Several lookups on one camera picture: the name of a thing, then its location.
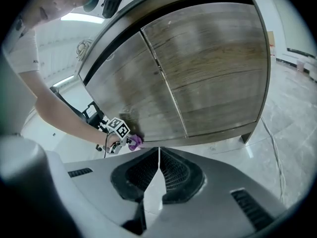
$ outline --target cabinet leg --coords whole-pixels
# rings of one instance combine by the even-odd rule
[[[242,141],[243,141],[245,144],[249,141],[249,139],[250,139],[252,133],[253,133],[253,131],[251,131],[250,133],[247,133],[247,134],[244,134],[244,135],[241,136]]]

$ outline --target purple glove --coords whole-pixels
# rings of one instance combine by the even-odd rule
[[[143,144],[142,139],[138,135],[133,135],[129,138],[135,142],[135,145],[129,145],[130,151],[134,151],[139,145]]]

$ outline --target black cable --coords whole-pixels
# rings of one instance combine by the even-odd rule
[[[107,140],[108,140],[108,136],[109,136],[111,133],[114,133],[114,131],[112,131],[112,132],[110,132],[110,133],[109,133],[109,132],[107,133],[104,158],[106,157],[106,153],[107,153]]]

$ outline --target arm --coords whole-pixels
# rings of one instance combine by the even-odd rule
[[[23,72],[19,75],[37,97],[35,109],[44,121],[73,136],[99,145],[105,144],[106,133],[83,122],[46,86],[38,71]],[[111,135],[107,139],[107,145],[111,146],[117,141],[118,137]]]

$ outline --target vent grille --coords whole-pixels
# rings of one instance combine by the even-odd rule
[[[85,169],[79,169],[79,170],[74,170],[74,171],[69,171],[68,174],[71,178],[73,177],[78,177],[82,176],[84,174],[91,173],[92,170],[90,168],[85,168]]]
[[[158,170],[158,161],[157,152],[150,154],[127,170],[127,180],[145,191]]]
[[[178,189],[184,184],[190,175],[190,170],[186,165],[168,154],[161,152],[159,167],[164,175],[166,192]]]
[[[273,218],[245,189],[235,190],[231,192],[231,195],[257,231],[273,222]]]

